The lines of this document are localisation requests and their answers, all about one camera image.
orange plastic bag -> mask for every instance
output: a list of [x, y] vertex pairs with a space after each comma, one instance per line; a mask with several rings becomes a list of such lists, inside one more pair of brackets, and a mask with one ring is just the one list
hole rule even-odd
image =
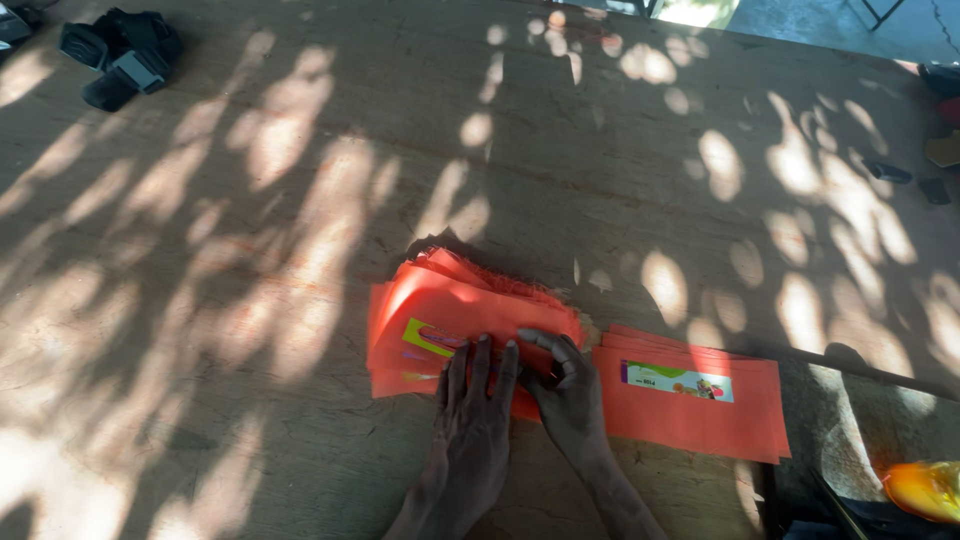
[[760, 371], [765, 369], [762, 377], [766, 379], [766, 382], [761, 385], [761, 399], [766, 403], [764, 407], [765, 411], [769, 413], [771, 433], [777, 443], [780, 457], [790, 457], [790, 444], [787, 441], [786, 424], [783, 421], [783, 403], [780, 398], [780, 368], [774, 360], [732, 355], [725, 351], [711, 349], [710, 347], [689, 345], [683, 341], [622, 325], [612, 324], [610, 330], [610, 332], [605, 332], [603, 335], [603, 345], [605, 347], [623, 348], [642, 353], [648, 350], [644, 345], [663, 347], [670, 351], [671, 355], [679, 355], [680, 357], [689, 356], [698, 367], [701, 365], [712, 366], [720, 370], [720, 372], [747, 368], [748, 365], [751, 370], [758, 369], [755, 365], [744, 362], [758, 362], [762, 364], [763, 367], [759, 369]]
[[[517, 282], [435, 249], [407, 261], [394, 279], [371, 287], [367, 367], [374, 397], [407, 392], [433, 393], [437, 376], [464, 339], [488, 333], [493, 370], [518, 328], [566, 333], [583, 344], [577, 312], [542, 287]], [[518, 343], [529, 365], [548, 374], [553, 358]], [[536, 402], [521, 388], [513, 414], [539, 420]]]
[[[608, 434], [768, 463], [790, 456], [776, 362], [731, 356], [616, 325], [611, 330], [631, 337], [605, 333], [604, 346], [593, 348], [604, 385]], [[678, 382], [671, 388], [668, 377], [649, 381], [651, 386], [667, 382], [666, 390], [628, 383], [631, 365], [652, 366], [667, 375], [685, 372], [683, 377], [693, 379], [728, 378], [727, 398], [732, 401], [703, 399], [721, 391], [706, 380], [693, 388]]]

forearm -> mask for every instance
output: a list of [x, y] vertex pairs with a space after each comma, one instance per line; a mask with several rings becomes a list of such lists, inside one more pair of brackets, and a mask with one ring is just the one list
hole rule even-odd
[[666, 540], [666, 533], [620, 470], [609, 448], [573, 466], [593, 497], [611, 539]]
[[453, 535], [439, 519], [436, 500], [422, 484], [407, 492], [403, 507], [397, 514], [383, 540], [414, 540], [450, 538]]

concrete floor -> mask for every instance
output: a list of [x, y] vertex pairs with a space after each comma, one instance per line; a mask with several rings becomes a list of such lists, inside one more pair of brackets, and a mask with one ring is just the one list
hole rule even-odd
[[[666, 6], [668, 8], [671, 4], [685, 1], [666, 0]], [[880, 14], [884, 14], [896, 2], [869, 1]], [[639, 14], [637, 6], [642, 5], [642, 0], [564, 0], [561, 3]], [[709, 0], [696, 2], [709, 3]], [[706, 26], [702, 21], [693, 19], [677, 20], [673, 17], [671, 20]], [[743, 34], [889, 59], [942, 63], [960, 61], [960, 1], [906, 0], [878, 30], [870, 32], [873, 25], [870, 12], [860, 0], [740, 0], [726, 28]]]

orange fabric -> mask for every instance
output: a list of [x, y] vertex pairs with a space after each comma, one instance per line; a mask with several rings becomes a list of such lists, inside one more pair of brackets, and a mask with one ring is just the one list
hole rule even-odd
[[[623, 360], [730, 377], [734, 402], [628, 384], [621, 372]], [[611, 435], [768, 463], [790, 456], [780, 375], [773, 360], [730, 355], [611, 325], [611, 332], [603, 336], [603, 346], [593, 348], [593, 362], [604, 384], [607, 432]], [[631, 410], [656, 412], [631, 414]]]
[[[754, 358], [743, 355], [732, 355], [717, 349], [701, 347], [698, 345], [689, 345], [683, 341], [670, 339], [654, 333], [640, 331], [617, 324], [611, 324], [610, 332], [604, 333], [603, 344], [607, 347], [633, 349], [633, 347], [631, 347], [632, 343], [629, 341], [630, 338], [669, 347], [672, 351], [675, 351], [681, 355], [690, 355], [693, 358], [694, 363], [697, 365], [713, 365], [720, 369], [726, 369], [726, 366], [728, 365], [745, 366], [746, 364], [741, 363], [744, 361], [763, 363], [767, 370], [765, 377], [767, 378], [768, 382], [763, 386], [766, 393], [765, 401], [770, 409], [772, 433], [777, 442], [777, 448], [780, 451], [780, 457], [790, 457], [790, 444], [787, 441], [786, 424], [783, 421], [783, 402], [780, 398], [780, 368], [774, 360]], [[724, 374], [722, 371], [706, 371], [706, 373]]]
[[[446, 356], [403, 340], [411, 319], [442, 332], [476, 340], [488, 333], [498, 356], [518, 328], [566, 333], [580, 346], [586, 334], [577, 311], [541, 286], [496, 275], [435, 248], [406, 261], [391, 282], [371, 287], [368, 312], [367, 368], [375, 398], [407, 392], [434, 393]], [[452, 352], [452, 344], [431, 342]], [[528, 343], [518, 344], [523, 358], [549, 374], [553, 358]], [[494, 372], [497, 360], [494, 360]], [[539, 421], [533, 398], [518, 387], [513, 414]]]
[[[375, 398], [436, 392], [447, 356], [404, 340], [411, 319], [434, 327], [426, 329], [433, 337], [427, 342], [448, 352], [461, 338], [475, 340], [488, 333], [494, 372], [499, 353], [507, 340], [516, 339], [518, 328], [566, 333], [580, 347], [586, 340], [577, 312], [544, 287], [494, 274], [435, 248], [401, 264], [392, 281], [371, 287], [367, 367]], [[423, 331], [414, 331], [413, 338], [424, 338]], [[525, 361], [549, 375], [553, 362], [549, 353], [527, 343], [518, 345]], [[628, 384], [622, 379], [622, 360], [730, 377], [734, 402]], [[610, 435], [770, 463], [790, 456], [776, 362], [690, 346], [619, 325], [611, 325], [603, 346], [593, 348], [593, 362], [604, 385]], [[536, 402], [519, 386], [512, 413], [540, 420]]]

right hand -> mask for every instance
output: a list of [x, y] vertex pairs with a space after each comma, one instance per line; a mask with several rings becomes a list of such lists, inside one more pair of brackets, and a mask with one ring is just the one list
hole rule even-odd
[[610, 443], [604, 430], [600, 376], [596, 368], [567, 335], [533, 329], [520, 329], [517, 335], [553, 355], [555, 379], [548, 382], [525, 364], [519, 376], [520, 384], [537, 400], [540, 419], [553, 443], [578, 470], [608, 457]]

